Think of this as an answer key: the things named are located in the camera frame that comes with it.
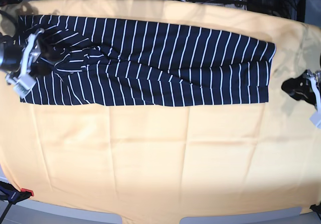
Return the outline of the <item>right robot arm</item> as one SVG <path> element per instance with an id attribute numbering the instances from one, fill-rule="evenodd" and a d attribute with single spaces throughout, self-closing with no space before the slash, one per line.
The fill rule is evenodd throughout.
<path id="1" fill-rule="evenodd" d="M 60 17 L 12 16 L 1 10 L 1 71 L 10 78 L 44 76 L 70 59 Z"/>

